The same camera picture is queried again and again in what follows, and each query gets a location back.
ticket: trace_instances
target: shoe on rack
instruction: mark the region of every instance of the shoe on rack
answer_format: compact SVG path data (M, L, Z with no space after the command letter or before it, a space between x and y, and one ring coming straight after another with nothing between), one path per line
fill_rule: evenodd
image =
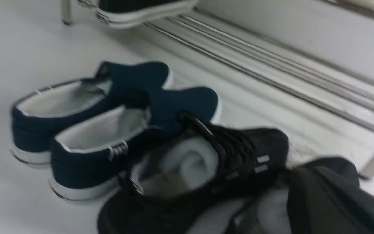
M212 123L221 117L221 101L206 87L134 91L125 99L122 107L55 137L50 186L59 197L84 202L116 188L115 175L127 169L129 161L181 132L176 117L182 111Z
M131 28L154 19L186 13L199 0L100 0L96 17L113 28Z
M11 108L12 155L29 166L50 163L49 145L55 135L79 122L116 108L118 96L131 88L172 86L168 65L101 63L94 78L83 78L39 89Z
M129 167L101 209L99 234L188 231L215 203L258 194L285 167L288 138L276 129L227 129L191 114L184 134L156 145Z

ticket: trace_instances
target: sneaker sole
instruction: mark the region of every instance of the sneaker sole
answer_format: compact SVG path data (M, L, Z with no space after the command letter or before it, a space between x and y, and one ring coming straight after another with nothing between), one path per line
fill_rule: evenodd
M53 176L49 179L49 185L52 191L61 199L70 203L86 203L94 201L110 191L119 188L119 183L116 177L110 178L100 185L93 186L91 188L67 188L60 185Z
M217 95L217 107L214 111L213 117L210 120L212 124L219 124L221 120L221 115L223 113L223 103L219 95Z
M50 166L50 151L31 153L13 146L10 150L14 158L32 168L48 168Z
M96 18L99 22L108 25L109 27L125 29L154 19L180 15L192 10L198 2L199 0L179 1L176 3L165 4L164 6L155 6L123 14L110 13L98 9Z

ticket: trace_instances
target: floor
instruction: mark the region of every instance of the floor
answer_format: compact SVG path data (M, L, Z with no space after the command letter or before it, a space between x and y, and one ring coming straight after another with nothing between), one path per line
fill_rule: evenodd
M179 59L166 52L156 52L155 58L149 53L140 53L120 43L121 39L138 40L132 31L106 29L76 3L73 10L75 25L68 28L60 22L58 1L0 0L0 233L95 234L98 211L107 199L83 205L66 203L51 192L47 182L49 170L30 169L9 155L12 102L42 86L92 76L101 60L134 63L166 56L165 60L175 63ZM186 74L183 68L175 68L175 75L179 77L176 88L198 84L212 86L210 81L213 81L215 89L221 90L219 86L224 84L224 81L212 80L217 79L214 76L200 81L196 75ZM225 98L231 94L221 93L221 96ZM252 125L261 120L263 124L276 125L275 121L266 120L269 118L241 110L233 101L226 99L224 103L225 124ZM374 180L363 186L374 194ZM239 201L232 201L214 207L190 233L221 233L238 205Z

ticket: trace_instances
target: shoe rack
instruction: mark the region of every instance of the shoe rack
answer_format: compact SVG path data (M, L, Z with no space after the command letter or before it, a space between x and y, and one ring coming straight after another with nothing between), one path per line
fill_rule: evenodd
M79 0L79 4L88 8L93 7L93 4L87 0ZM61 20L65 25L70 26L72 24L71 0L61 0L61 16ZM233 30L226 30L226 27L222 27L221 25L228 25L229 28L233 28ZM251 43L249 40L246 40L241 33L235 33L235 30L238 32L245 31L242 28L198 9L185 15L162 19L157 22L149 22L142 27L156 31L173 41L187 46L195 52L245 74L251 79L271 86L344 121L348 121L374 133L374 118L369 118L371 115L374 116L374 80L352 74L349 71L343 71L341 68L331 64L322 64L323 67L326 67L325 69L318 68L318 66L312 64L321 64L322 62L309 55L299 54L296 56L288 56L289 54L287 54L288 52L286 51L292 51L292 49L288 48L286 45L272 41L263 35L254 36L257 37L258 40L275 45L278 49L267 49L264 46L260 46L261 43L258 45ZM304 92L301 88L261 74L249 68L246 62L236 59L237 57L219 53L217 50L203 46L203 44L197 43L195 40L191 40L190 37L175 33L175 31L172 30L175 27L189 34L193 34L196 37L213 41L215 44L221 46L221 48L228 49L235 54L243 56L246 61L252 60L262 63L272 69L292 76L294 79L298 80L300 84L314 86L316 89L321 90L321 92L326 92L333 99L349 103L351 106L355 106L361 111L356 113L347 111L345 108L333 105L327 99L318 98L315 95ZM373 178L374 155L361 169L360 176L363 179Z

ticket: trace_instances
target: black bag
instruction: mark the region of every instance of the black bag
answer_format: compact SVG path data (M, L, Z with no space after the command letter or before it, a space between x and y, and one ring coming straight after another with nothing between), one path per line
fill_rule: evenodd
M287 210L293 234L374 234L374 197L324 166L292 170Z

